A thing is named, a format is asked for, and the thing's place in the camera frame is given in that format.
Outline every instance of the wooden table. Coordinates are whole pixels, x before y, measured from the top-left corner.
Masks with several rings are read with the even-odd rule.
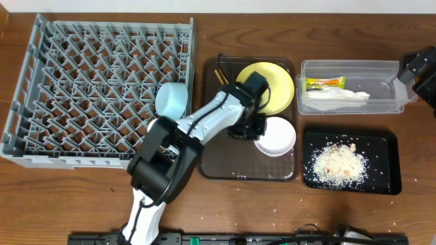
[[[189,22],[198,31],[194,108],[200,106],[201,67],[219,52],[282,56],[297,71],[306,59],[397,60],[435,45],[436,16],[347,14],[44,14],[49,20]],[[0,127],[25,55],[35,14],[11,14],[0,39]],[[340,223],[371,233],[405,233],[429,244],[436,233],[436,120],[419,99],[402,114],[298,116],[298,124],[387,127],[398,137],[403,192],[397,196],[322,191],[288,183],[212,181],[196,170],[165,210],[161,228],[187,233],[293,233],[305,223],[333,230]],[[0,244],[65,244],[72,232],[118,229],[132,193],[120,169],[25,169],[0,162]]]

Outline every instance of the clear plastic container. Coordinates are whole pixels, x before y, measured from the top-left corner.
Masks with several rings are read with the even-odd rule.
[[[297,76],[298,110],[301,114],[392,114],[418,98],[414,81],[396,80],[398,61],[304,61]],[[305,78],[346,76],[345,89],[370,94],[366,101],[355,99],[312,99],[307,96]]]

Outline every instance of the light blue cup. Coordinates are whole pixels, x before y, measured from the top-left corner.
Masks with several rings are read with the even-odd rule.
[[[156,112],[172,120],[183,116],[188,103],[188,88],[182,82],[167,82],[157,92]]]

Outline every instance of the brown tray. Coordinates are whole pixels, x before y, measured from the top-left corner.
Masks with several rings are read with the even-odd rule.
[[[228,57],[221,59],[221,66],[224,69],[225,60],[232,66],[235,76],[252,63],[271,62],[284,68],[295,81],[294,65],[287,59]],[[211,101],[221,87],[215,75],[216,69],[218,69],[217,57],[210,58],[203,66],[202,89],[203,94],[206,95],[203,104]],[[294,94],[291,104],[274,116],[290,121],[298,132],[297,111]],[[235,140],[226,130],[223,130],[207,143],[198,169],[203,176],[210,179],[290,181],[298,173],[298,140],[294,148],[285,155],[267,157],[252,141]]]

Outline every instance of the yellow plate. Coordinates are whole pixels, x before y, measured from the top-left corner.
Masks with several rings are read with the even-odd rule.
[[[271,88],[270,102],[260,112],[273,115],[286,109],[291,104],[292,98],[294,98],[294,82],[289,73],[276,64],[259,62],[244,68],[239,73],[236,81],[245,82],[254,71],[264,76]],[[268,91],[265,91],[262,95],[261,105],[268,101],[268,93]]]

